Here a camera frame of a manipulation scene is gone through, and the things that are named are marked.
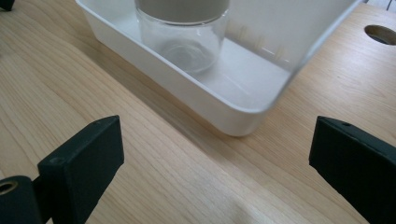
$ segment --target white tray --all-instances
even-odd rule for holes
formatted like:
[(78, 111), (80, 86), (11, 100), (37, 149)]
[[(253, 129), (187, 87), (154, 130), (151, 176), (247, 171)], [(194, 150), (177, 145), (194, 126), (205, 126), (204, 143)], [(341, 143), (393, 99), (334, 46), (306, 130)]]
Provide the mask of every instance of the white tray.
[(219, 61), (190, 76), (142, 44), (134, 0), (77, 0), (96, 38), (224, 133), (252, 133), (360, 0), (232, 0)]

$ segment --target glass jar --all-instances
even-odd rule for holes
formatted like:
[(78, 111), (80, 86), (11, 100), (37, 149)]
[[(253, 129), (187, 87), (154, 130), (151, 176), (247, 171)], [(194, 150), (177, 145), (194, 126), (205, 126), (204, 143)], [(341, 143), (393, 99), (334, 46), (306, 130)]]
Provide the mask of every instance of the glass jar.
[(190, 75), (216, 62), (229, 0), (135, 1), (143, 44)]

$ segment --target jar lid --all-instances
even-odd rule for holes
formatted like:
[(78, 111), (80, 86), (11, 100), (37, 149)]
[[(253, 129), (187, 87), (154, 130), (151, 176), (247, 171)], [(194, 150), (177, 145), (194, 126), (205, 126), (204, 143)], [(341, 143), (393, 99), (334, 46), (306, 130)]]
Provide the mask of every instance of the jar lid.
[(135, 0), (135, 3), (138, 9), (161, 21), (197, 23), (220, 17), (230, 0)]

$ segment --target table surface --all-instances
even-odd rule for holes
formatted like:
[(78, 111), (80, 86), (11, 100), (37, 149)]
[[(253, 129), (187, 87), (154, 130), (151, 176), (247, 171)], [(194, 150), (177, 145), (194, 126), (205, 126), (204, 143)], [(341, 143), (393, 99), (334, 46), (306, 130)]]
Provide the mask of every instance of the table surface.
[(16, 1), (0, 11), (0, 178), (36, 178), (53, 149), (117, 114), (125, 163), (88, 223), (365, 223), (308, 155), (319, 115), (396, 146), (396, 47), (363, 31), (395, 21), (360, 5), (235, 138), (97, 41), (73, 0)]

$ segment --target black plastic part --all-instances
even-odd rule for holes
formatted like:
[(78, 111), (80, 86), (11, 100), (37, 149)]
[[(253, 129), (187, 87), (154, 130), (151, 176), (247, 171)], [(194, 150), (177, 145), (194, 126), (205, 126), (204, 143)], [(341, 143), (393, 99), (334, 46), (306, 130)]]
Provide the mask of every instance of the black plastic part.
[(0, 8), (5, 11), (12, 10), (12, 6), (14, 5), (14, 0), (0, 0)]
[(12, 176), (0, 181), (0, 224), (41, 224), (32, 181)]
[(309, 164), (370, 223), (396, 223), (396, 147), (318, 117)]
[(85, 223), (123, 161), (118, 116), (89, 124), (58, 147), (38, 164), (43, 222), (50, 214), (56, 224)]

